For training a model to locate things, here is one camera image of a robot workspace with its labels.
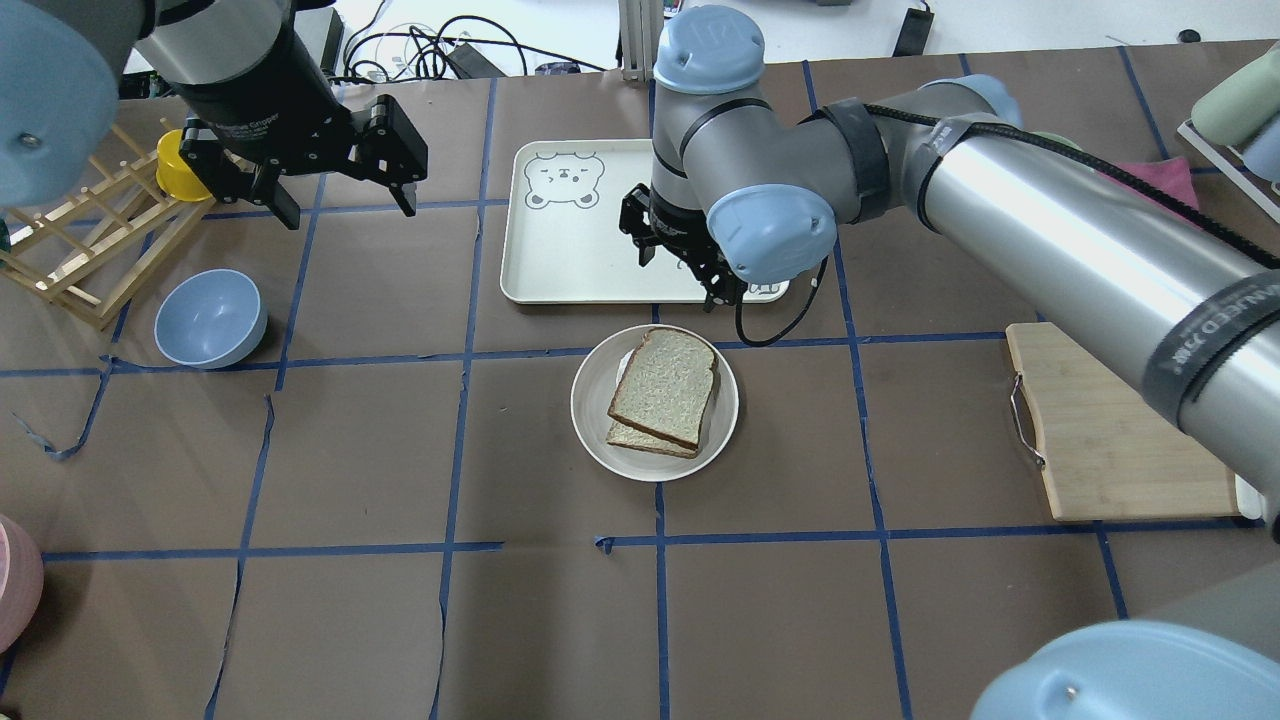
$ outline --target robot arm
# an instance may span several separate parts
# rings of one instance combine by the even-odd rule
[[[0,205],[41,202],[76,182],[110,126],[137,42],[191,105],[182,155],[220,200],[247,199],[297,229],[298,205],[280,176],[335,170],[387,186],[413,215],[426,143],[389,95],[358,113],[334,100],[293,32],[293,9],[292,0],[0,5],[0,64],[15,70],[0,115]],[[50,83],[81,94],[49,92]]]
[[[783,128],[760,96],[759,28],[701,6],[658,53],[653,188],[623,202],[645,254],[686,261],[713,302],[831,252],[837,223],[906,205],[1197,438],[1280,511],[1280,264],[1093,169],[1020,142],[993,78],[846,100]],[[648,222],[636,222],[639,210]]]

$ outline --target light blue bowl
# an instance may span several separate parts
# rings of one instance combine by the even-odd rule
[[[243,360],[262,341],[266,306],[244,273],[205,270],[182,282],[156,313],[156,346],[179,365],[201,370]]]

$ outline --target cable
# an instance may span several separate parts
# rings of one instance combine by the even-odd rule
[[[329,82],[353,82],[356,85],[378,85],[376,82],[361,76],[333,76],[329,78]]]
[[[742,345],[748,347],[768,347],[794,331],[795,327],[800,324],[800,320],[804,319],[805,314],[809,313],[809,306],[813,305],[813,299],[818,296],[818,288],[822,287],[822,275],[827,273],[827,260],[829,260],[829,258],[823,258],[822,264],[818,265],[818,274],[813,277],[813,281],[810,281],[812,290],[809,291],[809,299],[804,301],[804,307],[800,309],[800,314],[791,320],[790,325],[782,328],[782,332],[769,340],[751,340],[746,337],[746,333],[742,331],[742,306],[746,305],[746,302],[744,302],[742,299],[739,299],[737,306],[733,307],[733,327],[737,329],[737,340],[742,341]]]
[[[873,115],[879,115],[883,118],[890,118],[895,120],[902,120],[913,124],[922,126],[936,126],[938,124],[938,118],[931,118],[928,115],[918,115],[914,113],[905,113],[895,108],[884,108],[881,105],[867,105],[867,111]],[[1076,150],[1061,142],[1041,137],[1038,135],[1029,133],[1027,131],[1018,129],[1012,126],[1006,126],[1002,123],[974,123],[969,127],[969,131],[975,135],[986,135],[993,137],[1004,137],[1007,140],[1016,140],[1019,142],[1025,142],[1027,145],[1033,145],[1043,150],[1048,150],[1057,155],[1061,155],[1069,160],[1074,160],[1087,168],[1097,170],[1111,179],[1125,184],[1133,190],[1137,190],[1142,195],[1146,195],[1155,202],[1160,204],[1166,210],[1187,219],[1199,229],[1207,232],[1208,234],[1219,238],[1233,249],[1243,252],[1254,263],[1262,265],[1267,269],[1280,268],[1280,258],[1276,258],[1271,252],[1258,247],[1253,242],[1245,240],[1235,231],[1228,228],[1226,225],[1219,223],[1213,218],[1201,213],[1199,210],[1192,208],[1190,205],[1178,200],[1176,197],[1169,195],[1167,192],[1160,190],[1158,187],[1148,183],[1147,181],[1134,176],[1133,173],[1125,172],[1106,160],[1084,152],[1083,150]]]
[[[497,28],[498,31],[500,31],[509,40],[484,40],[484,38],[475,38],[475,37],[456,37],[456,36],[447,36],[447,35],[444,35],[444,31],[448,28],[448,26],[451,26],[452,23],[463,22],[463,20],[476,20],[476,22],[486,23],[486,24]],[[440,26],[440,29],[436,31],[434,35],[424,31],[421,27],[419,27],[417,23],[401,23],[399,26],[396,26],[396,27],[406,27],[406,26],[408,26],[408,32],[394,32],[394,31],[375,32],[375,33],[371,33],[371,35],[366,35],[365,37],[361,37],[360,40],[356,40],[356,35],[365,32],[370,26],[366,26],[365,28],[361,28],[356,33],[352,33],[351,38],[348,38],[348,41],[347,41],[347,49],[344,50],[343,65],[344,65],[346,74],[342,76],[342,77],[353,77],[353,76],[356,76],[356,73],[353,70],[361,63],[374,63],[375,67],[379,67],[383,70],[385,70],[385,65],[381,61],[378,60],[378,53],[379,53],[379,47],[380,47],[381,41],[384,38],[387,38],[387,37],[404,37],[408,41],[416,42],[416,47],[417,47],[417,53],[415,53],[412,56],[410,56],[410,58],[402,58],[402,61],[404,63],[404,65],[403,65],[403,68],[401,68],[401,70],[398,73],[394,73],[394,74],[390,73],[390,72],[385,72],[384,73],[384,77],[388,78],[387,82],[398,81],[401,77],[404,76],[406,72],[412,72],[413,73],[412,77],[406,78],[406,79],[442,79],[444,77],[444,70],[447,69],[447,67],[445,67],[444,63],[447,63],[445,56],[448,55],[448,53],[443,49],[443,45],[456,46],[456,45],[462,44],[462,42],[474,42],[474,44],[479,44],[479,45],[498,45],[498,46],[503,46],[503,47],[515,47],[520,53],[521,69],[522,69],[522,72],[525,74],[529,74],[529,60],[527,60],[527,56],[525,55],[526,53],[535,53],[535,54],[539,54],[539,55],[545,55],[548,58],[554,58],[557,60],[564,60],[564,61],[570,61],[570,63],[577,63],[579,65],[581,65],[584,68],[588,68],[588,69],[593,69],[593,70],[602,70],[603,72],[603,70],[607,69],[607,68],[603,68],[603,67],[596,65],[594,63],[588,63],[585,60],[579,60],[577,58],[572,58],[570,55],[563,55],[561,53],[553,53],[550,50],[543,50],[540,47],[534,47],[531,45],[525,45],[525,44],[520,42],[515,37],[515,35],[511,33],[511,31],[508,31],[507,28],[504,28],[499,23],[495,23],[495,22],[493,22],[493,20],[490,20],[488,18],[483,18],[483,17],[479,17],[479,15],[457,15],[457,17],[449,18],[448,20],[445,20],[444,24]],[[360,51],[360,49],[364,47],[369,42],[378,42],[379,44],[379,45],[374,46],[374,59],[372,60],[357,60],[357,61],[352,63],[352,59],[356,56],[356,54]],[[429,47],[424,47],[421,45],[421,42],[429,42],[430,46]],[[430,59],[431,60],[431,68],[430,69],[426,69],[426,68],[422,67],[421,61],[425,60],[425,59]]]
[[[398,31],[401,28],[404,28],[404,32],[410,33],[410,35],[412,35],[413,28],[417,28],[419,32],[421,32],[424,35],[428,35],[428,36],[435,33],[434,28],[431,28],[429,26],[420,24],[420,23],[413,23],[413,22],[399,23],[398,26],[393,26],[389,29],[378,32],[378,33],[375,33],[375,36],[378,38],[378,42],[374,44],[374,56],[372,56],[374,60],[379,60],[380,61],[381,53],[383,53],[383,41],[387,40],[388,37],[397,37],[393,33],[396,33],[396,31]],[[411,45],[412,45],[412,40],[411,38],[406,38],[404,42],[403,42],[403,45],[401,45],[399,56],[398,58],[393,56],[392,60],[397,60],[397,61],[403,63],[404,58],[411,58],[412,56],[410,54],[410,46]]]
[[[348,76],[353,76],[353,74],[356,74],[356,73],[351,72],[351,58],[352,58],[352,55],[353,55],[353,53],[355,53],[355,50],[353,50],[353,49],[351,47],[351,41],[352,41],[352,40],[356,40],[356,36],[357,36],[357,35],[360,35],[360,33],[362,33],[362,32],[367,32],[367,31],[369,31],[369,28],[374,27],[374,23],[376,23],[376,22],[378,22],[378,15],[383,14],[383,10],[385,10],[385,9],[387,9],[387,4],[388,4],[389,1],[390,1],[390,0],[380,0],[380,1],[378,3],[378,9],[376,9],[376,10],[374,10],[374,17],[372,17],[372,18],[369,18],[369,24],[366,24],[365,27],[362,27],[362,28],[357,29],[356,32],[351,33],[351,35],[349,35],[349,36],[347,37],[347,47],[346,47],[346,49],[343,50],[343,53],[342,53],[342,67],[343,67],[343,69],[344,69],[344,70],[347,72],[347,74],[348,74]]]
[[[500,32],[500,33],[506,35],[507,37],[509,37],[512,46],[516,47],[517,53],[520,53],[520,74],[522,74],[522,76],[527,76],[529,74],[529,58],[525,58],[525,46],[521,45],[518,40],[516,40],[515,35],[511,35],[509,29],[507,29],[507,28],[502,27],[500,24],[490,20],[489,18],[481,18],[480,15],[454,15],[454,17],[444,20],[444,24],[440,26],[440,32],[436,33],[435,37],[444,37],[444,31],[447,31],[451,24],[453,24],[456,22],[461,22],[461,20],[475,20],[475,22],[480,22],[480,23],[486,23],[486,24],[493,26],[494,28],[497,28],[498,32]]]

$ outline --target bear drawing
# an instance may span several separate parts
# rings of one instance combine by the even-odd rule
[[[525,165],[529,193],[525,205],[541,210],[550,202],[572,202],[586,209],[600,201],[596,184],[604,174],[604,160],[581,152],[539,152]]]

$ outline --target white tray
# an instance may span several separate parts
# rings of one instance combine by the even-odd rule
[[[649,184],[648,140],[530,142],[516,152],[502,254],[502,292],[521,304],[696,302],[694,275],[663,249],[641,268],[618,229],[622,199]],[[748,302],[772,302],[788,283],[750,286]]]

